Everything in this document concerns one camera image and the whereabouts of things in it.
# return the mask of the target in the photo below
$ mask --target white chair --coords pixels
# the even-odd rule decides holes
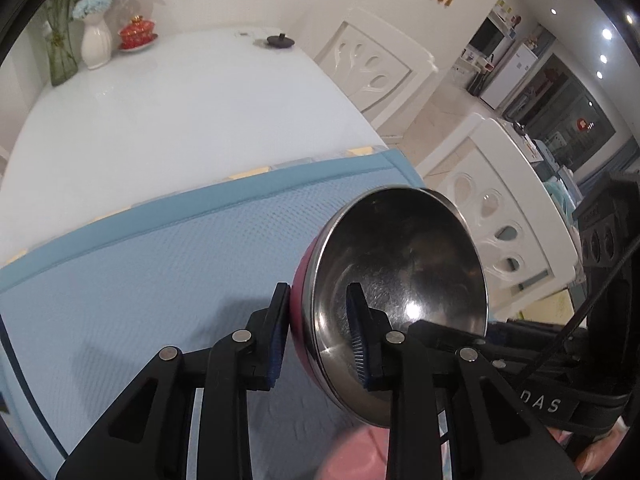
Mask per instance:
[[[533,168],[494,120],[472,114],[416,168],[425,177],[456,152],[436,190],[468,224],[492,315],[505,320],[575,279],[578,253]]]
[[[375,130],[438,71],[428,50],[362,9],[349,11],[315,61]]]

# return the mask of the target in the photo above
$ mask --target blue flower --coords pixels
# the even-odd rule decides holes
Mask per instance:
[[[113,0],[79,0],[72,16],[75,20],[84,20],[89,14],[104,12],[109,9]]]

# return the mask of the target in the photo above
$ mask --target cable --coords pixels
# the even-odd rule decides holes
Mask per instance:
[[[631,244],[626,248],[626,251],[622,254],[622,257],[616,263],[616,265],[611,269],[611,272],[607,275],[607,278],[604,280],[604,283],[600,286],[600,288],[596,291],[595,294],[592,294],[587,300],[582,304],[582,306],[575,312],[574,316],[569,320],[569,322],[562,328],[562,330],[556,335],[551,343],[549,343],[545,349],[543,349],[538,357],[536,357],[532,362],[530,362],[527,366],[525,366],[519,374],[517,374],[513,381],[511,381],[511,387],[514,390],[520,388],[524,381],[538,368],[540,368],[553,354],[555,354],[558,349],[562,346],[565,340],[574,332],[576,328],[580,326],[582,320],[588,316],[588,314],[592,311],[595,304],[600,300],[605,291],[609,288],[611,282],[616,277],[616,275],[622,270],[622,267],[626,264],[626,262],[634,255],[634,253],[640,248],[640,235],[636,236],[633,239]]]

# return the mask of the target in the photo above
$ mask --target blue mat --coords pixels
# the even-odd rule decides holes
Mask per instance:
[[[66,452],[160,348],[189,352],[244,327],[325,222],[385,184],[422,180],[396,151],[277,170],[137,206],[0,269],[6,332]],[[310,478],[354,424],[291,341],[275,389],[249,393],[249,420],[257,480]]]

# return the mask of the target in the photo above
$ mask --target glass vase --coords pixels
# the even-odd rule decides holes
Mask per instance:
[[[43,35],[49,57],[51,84],[61,85],[78,72],[69,39],[71,0],[47,0],[44,3],[46,21]]]

